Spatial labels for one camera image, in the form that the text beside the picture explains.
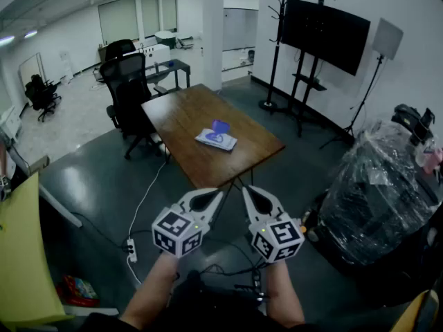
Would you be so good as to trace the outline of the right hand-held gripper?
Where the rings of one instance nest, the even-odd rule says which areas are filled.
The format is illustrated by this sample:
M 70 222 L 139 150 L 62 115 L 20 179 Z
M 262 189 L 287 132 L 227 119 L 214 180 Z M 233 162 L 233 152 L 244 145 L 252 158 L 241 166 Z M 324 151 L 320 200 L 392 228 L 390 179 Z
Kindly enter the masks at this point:
M 251 245 L 265 262 L 272 264 L 295 256 L 305 237 L 278 198 L 253 185 L 244 186 L 242 195 L 249 220 L 260 221 L 248 228 L 253 236 Z

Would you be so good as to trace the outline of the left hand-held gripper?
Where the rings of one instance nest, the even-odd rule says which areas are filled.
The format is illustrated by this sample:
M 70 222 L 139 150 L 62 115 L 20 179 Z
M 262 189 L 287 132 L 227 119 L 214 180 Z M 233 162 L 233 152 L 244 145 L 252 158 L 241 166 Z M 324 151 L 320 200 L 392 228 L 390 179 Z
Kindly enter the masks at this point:
M 224 193 L 203 188 L 185 193 L 178 203 L 165 208 L 152 224 L 153 243 L 182 258 L 201 246 Z

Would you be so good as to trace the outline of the white and blue packet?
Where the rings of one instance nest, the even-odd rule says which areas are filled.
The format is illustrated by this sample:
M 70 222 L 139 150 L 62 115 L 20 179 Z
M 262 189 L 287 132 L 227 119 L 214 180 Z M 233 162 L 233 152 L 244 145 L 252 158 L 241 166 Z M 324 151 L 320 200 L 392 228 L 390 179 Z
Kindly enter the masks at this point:
M 236 138 L 227 133 L 217 133 L 212 129 L 203 129 L 202 132 L 195 137 L 195 140 L 224 151 L 232 151 L 237 144 Z

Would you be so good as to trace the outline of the person's right forearm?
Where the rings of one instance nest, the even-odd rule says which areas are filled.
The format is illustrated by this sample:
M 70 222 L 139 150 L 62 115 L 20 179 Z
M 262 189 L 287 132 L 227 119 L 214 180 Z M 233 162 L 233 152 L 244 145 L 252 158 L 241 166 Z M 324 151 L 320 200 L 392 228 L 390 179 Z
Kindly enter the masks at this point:
M 266 268 L 266 314 L 283 327 L 290 329 L 305 323 L 300 300 L 291 282 L 286 261 Z

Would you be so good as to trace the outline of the person's left forearm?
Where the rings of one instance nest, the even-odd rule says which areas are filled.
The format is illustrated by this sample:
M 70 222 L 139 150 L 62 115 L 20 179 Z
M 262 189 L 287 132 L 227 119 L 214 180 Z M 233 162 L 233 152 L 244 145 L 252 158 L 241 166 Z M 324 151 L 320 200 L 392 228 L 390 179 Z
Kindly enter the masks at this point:
M 178 265 L 174 255 L 161 253 L 119 320 L 139 331 L 152 325 L 168 304 Z

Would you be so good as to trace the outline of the person's black clothing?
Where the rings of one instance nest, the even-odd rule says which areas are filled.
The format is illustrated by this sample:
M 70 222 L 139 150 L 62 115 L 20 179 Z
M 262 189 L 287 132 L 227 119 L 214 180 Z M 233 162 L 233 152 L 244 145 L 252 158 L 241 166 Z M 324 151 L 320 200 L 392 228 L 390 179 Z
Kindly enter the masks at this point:
M 333 332 L 306 320 L 287 329 L 239 295 L 209 289 L 196 271 L 172 287 L 166 308 L 146 329 L 139 331 L 119 317 L 92 313 L 78 332 Z

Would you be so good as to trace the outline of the plastic-wrapped black machine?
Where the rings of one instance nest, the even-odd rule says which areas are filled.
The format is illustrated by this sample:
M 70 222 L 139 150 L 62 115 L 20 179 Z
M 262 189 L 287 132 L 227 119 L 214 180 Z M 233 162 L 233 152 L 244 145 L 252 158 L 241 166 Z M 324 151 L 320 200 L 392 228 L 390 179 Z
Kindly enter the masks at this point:
M 319 209 L 319 243 L 353 266 L 392 252 L 443 203 L 443 175 L 415 161 L 410 132 L 395 122 L 364 129 L 342 157 Z

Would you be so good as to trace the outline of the black mesh office chair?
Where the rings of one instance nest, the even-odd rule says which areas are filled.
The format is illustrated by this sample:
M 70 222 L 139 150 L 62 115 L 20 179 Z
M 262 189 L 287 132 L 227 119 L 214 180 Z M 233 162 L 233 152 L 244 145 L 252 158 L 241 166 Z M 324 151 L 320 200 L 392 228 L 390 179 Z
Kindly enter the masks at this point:
M 133 53 L 110 59 L 101 65 L 100 74 L 113 100 L 107 107 L 108 116 L 125 138 L 135 137 L 124 157 L 129 160 L 131 151 L 142 139 L 158 149 L 162 142 L 153 140 L 156 129 L 142 108 L 143 103 L 152 99 L 145 74 L 145 55 Z

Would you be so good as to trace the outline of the black coat rack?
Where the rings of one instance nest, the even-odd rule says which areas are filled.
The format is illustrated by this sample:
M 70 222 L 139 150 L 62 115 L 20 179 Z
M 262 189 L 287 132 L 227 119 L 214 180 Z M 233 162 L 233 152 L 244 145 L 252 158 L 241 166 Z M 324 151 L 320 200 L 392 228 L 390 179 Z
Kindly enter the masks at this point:
M 271 79 L 268 87 L 268 93 L 265 100 L 262 100 L 259 102 L 259 108 L 264 109 L 265 111 L 273 111 L 277 109 L 277 105 L 275 102 L 272 101 L 272 94 L 274 91 L 274 80 L 275 80 L 275 73 L 278 63 L 278 55 L 280 51 L 280 42 L 282 39 L 282 29 L 283 29 L 283 21 L 284 21 L 284 10 L 285 5 L 287 3 L 287 0 L 278 0 L 280 4 L 280 9 L 276 10 L 269 6 L 269 8 L 274 11 L 277 16 L 272 16 L 272 18 L 276 19 L 278 21 L 278 31 L 277 31 L 277 37 L 275 40 L 270 39 L 270 42 L 275 43 L 275 52 L 274 52 L 274 58 L 273 58 L 273 66 L 271 71 Z

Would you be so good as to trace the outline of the black television stand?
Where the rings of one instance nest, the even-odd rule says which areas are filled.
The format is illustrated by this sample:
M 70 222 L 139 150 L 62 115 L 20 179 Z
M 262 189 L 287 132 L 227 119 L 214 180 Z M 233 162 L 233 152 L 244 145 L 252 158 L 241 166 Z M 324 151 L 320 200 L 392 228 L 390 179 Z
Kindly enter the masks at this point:
M 286 0 L 282 12 L 280 13 L 279 38 L 280 42 L 288 46 L 297 48 L 300 51 L 300 58 L 295 73 L 295 80 L 291 92 L 291 98 L 287 107 L 282 112 L 295 118 L 297 124 L 297 135 L 302 135 L 302 124 L 311 123 L 319 125 L 319 121 L 305 117 L 307 99 L 310 91 L 317 84 L 315 81 L 316 69 L 319 63 L 320 43 L 324 37 L 324 13 L 325 0 L 318 0 L 316 3 L 301 0 Z M 302 74 L 302 66 L 305 56 L 310 54 L 314 57 L 310 74 Z M 298 84 L 306 84 L 302 103 L 298 107 L 298 112 L 293 112 L 293 104 L 296 99 Z

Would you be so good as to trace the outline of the small black desk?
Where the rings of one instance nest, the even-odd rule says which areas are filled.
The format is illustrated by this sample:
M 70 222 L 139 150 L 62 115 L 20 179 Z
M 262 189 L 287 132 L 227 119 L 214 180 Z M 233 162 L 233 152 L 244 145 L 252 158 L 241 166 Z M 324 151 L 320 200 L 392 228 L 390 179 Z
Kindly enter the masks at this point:
M 168 62 L 163 62 L 159 64 L 159 74 L 156 74 L 154 67 L 145 68 L 146 80 L 148 84 L 154 85 L 154 90 L 158 92 L 159 95 L 165 95 L 167 93 L 175 92 L 181 90 L 179 86 L 178 72 L 183 71 L 186 74 L 186 88 L 190 87 L 190 65 L 182 62 L 179 59 L 172 59 L 174 62 L 173 67 L 168 66 Z M 166 89 L 161 86 L 159 82 L 164 80 L 170 73 L 174 73 L 174 87 L 171 89 Z

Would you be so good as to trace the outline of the white floor beam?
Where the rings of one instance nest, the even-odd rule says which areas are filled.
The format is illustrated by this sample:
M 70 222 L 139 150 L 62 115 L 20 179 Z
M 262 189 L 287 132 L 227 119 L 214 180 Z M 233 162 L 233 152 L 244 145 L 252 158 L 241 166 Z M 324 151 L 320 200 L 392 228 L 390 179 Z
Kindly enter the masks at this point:
M 67 221 L 71 222 L 75 227 L 81 228 L 83 226 L 74 214 L 69 212 L 41 183 L 39 183 L 39 194 L 42 196 L 59 214 L 61 214 Z

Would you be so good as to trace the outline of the black tripod stand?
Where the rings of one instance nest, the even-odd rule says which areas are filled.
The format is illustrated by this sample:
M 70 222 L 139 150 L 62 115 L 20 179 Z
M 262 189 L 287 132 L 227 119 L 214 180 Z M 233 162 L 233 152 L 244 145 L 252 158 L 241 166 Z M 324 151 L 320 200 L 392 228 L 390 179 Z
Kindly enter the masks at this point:
M 362 108 L 365 106 L 366 100 L 372 90 L 372 85 L 374 84 L 374 81 L 376 79 L 376 76 L 379 72 L 381 65 L 383 64 L 384 59 L 385 59 L 385 57 L 382 54 L 379 54 L 379 56 L 377 58 L 377 67 L 375 68 L 374 74 L 373 74 L 372 79 L 369 83 L 368 90 L 365 92 L 363 100 L 360 102 L 359 107 L 351 120 L 351 123 L 347 127 L 341 128 L 341 131 L 338 132 L 333 138 L 328 140 L 326 143 L 322 144 L 318 148 L 319 150 L 323 150 L 324 148 L 326 148 L 326 146 L 328 146 L 329 144 L 336 142 L 336 141 L 341 141 L 341 142 L 344 142 L 347 144 L 351 144 L 354 142 L 354 139 L 355 139 L 354 124 L 355 124 L 356 119 L 358 118 Z

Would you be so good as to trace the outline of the red colourful box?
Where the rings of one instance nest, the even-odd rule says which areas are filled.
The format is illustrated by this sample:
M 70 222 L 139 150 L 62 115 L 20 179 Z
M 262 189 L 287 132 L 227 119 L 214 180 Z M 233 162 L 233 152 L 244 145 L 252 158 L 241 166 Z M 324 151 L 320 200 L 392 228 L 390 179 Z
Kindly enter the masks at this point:
M 100 299 L 92 285 L 83 279 L 63 275 L 56 286 L 59 298 L 66 304 L 79 307 L 97 307 Z

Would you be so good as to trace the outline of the white cabinet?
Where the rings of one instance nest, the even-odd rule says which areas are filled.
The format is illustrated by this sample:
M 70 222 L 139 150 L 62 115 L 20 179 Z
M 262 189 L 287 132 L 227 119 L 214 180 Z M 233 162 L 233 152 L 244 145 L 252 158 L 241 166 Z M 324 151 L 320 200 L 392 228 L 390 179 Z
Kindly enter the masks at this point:
M 164 44 L 155 44 L 151 46 L 144 46 L 140 42 L 136 42 L 134 44 L 135 51 L 126 53 L 126 55 L 134 54 L 134 53 L 142 53 L 145 55 L 145 67 L 154 67 L 155 63 L 160 64 L 163 62 L 170 61 L 170 47 Z

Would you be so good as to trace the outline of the black bag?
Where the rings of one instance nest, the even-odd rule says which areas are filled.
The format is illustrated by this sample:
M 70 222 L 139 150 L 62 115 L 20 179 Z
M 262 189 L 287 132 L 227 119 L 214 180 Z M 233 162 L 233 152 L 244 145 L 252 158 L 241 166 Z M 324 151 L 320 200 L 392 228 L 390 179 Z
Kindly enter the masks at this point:
M 391 120 L 411 132 L 409 141 L 414 146 L 424 145 L 428 139 L 433 137 L 431 125 L 435 123 L 435 115 L 429 108 L 421 116 L 417 109 L 400 104 L 395 107 Z

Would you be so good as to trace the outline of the round white table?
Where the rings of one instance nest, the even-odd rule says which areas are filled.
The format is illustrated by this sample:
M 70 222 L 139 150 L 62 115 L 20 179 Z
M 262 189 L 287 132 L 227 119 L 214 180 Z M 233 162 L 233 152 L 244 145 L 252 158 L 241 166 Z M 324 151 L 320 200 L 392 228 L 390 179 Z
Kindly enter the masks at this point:
M 177 38 L 174 33 L 169 30 L 161 30 L 154 34 L 157 44 L 163 44 L 171 50 L 176 48 Z

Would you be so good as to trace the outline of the pink item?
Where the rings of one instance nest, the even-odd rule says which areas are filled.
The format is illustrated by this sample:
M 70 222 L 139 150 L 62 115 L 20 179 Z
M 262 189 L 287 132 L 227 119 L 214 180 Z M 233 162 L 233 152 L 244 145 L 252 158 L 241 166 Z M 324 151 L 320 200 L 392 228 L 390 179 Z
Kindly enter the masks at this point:
M 426 174 L 433 171 L 443 161 L 443 149 L 434 143 L 419 144 L 415 151 L 415 162 Z

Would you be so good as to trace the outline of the frosted glass partition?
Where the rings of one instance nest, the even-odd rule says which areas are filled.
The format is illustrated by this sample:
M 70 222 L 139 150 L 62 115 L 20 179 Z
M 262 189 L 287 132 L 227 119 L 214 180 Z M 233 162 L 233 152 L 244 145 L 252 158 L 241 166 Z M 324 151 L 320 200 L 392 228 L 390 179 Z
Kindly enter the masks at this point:
M 223 51 L 254 48 L 258 10 L 224 8 Z

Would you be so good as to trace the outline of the black television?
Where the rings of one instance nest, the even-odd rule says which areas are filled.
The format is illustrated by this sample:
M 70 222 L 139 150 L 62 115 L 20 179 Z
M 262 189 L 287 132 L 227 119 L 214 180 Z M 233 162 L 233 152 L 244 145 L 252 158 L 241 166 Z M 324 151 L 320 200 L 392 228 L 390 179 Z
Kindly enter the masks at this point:
M 370 21 L 329 6 L 287 0 L 281 42 L 356 75 Z

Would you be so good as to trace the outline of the yellow board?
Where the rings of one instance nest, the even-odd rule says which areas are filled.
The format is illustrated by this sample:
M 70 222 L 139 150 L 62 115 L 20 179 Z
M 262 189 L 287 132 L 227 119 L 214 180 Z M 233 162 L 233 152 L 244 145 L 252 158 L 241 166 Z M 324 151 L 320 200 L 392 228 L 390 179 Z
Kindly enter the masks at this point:
M 0 322 L 14 331 L 71 319 L 48 269 L 33 174 L 0 202 Z

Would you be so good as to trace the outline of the white window blind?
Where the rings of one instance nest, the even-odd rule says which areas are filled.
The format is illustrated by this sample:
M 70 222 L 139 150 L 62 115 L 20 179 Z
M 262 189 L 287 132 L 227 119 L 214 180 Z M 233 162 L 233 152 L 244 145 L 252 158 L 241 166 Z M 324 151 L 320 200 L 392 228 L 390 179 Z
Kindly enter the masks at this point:
M 163 29 L 177 31 L 177 0 L 162 0 Z
M 122 39 L 138 39 L 135 0 L 119 0 L 98 6 L 105 45 Z
M 159 0 L 141 0 L 143 36 L 154 36 L 160 31 Z

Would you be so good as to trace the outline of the white light panel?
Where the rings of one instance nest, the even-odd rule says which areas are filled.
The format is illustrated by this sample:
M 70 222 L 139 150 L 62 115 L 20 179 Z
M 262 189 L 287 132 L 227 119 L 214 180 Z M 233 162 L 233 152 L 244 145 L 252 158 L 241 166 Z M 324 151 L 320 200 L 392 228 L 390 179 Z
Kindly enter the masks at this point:
M 372 43 L 372 49 L 387 59 L 393 60 L 404 36 L 402 29 L 380 18 Z

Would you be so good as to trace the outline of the white shelf unit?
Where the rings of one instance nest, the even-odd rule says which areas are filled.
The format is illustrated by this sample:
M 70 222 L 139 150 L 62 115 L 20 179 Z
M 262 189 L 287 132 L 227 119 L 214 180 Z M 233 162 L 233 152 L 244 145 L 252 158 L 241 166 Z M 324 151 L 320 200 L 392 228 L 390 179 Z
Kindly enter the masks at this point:
M 18 133 L 21 129 L 19 112 L 14 106 L 4 111 L 0 117 L 0 128 L 5 135 L 14 142 L 18 142 Z

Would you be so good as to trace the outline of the whiteboard on stand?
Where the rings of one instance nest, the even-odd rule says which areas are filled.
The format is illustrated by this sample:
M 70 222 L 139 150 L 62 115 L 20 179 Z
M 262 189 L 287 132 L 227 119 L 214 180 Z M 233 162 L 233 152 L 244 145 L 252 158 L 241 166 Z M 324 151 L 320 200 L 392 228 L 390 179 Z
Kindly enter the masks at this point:
M 24 89 L 26 88 L 27 83 L 32 81 L 33 75 L 39 75 L 43 82 L 46 82 L 41 53 L 36 53 L 21 63 L 19 65 L 18 73 Z

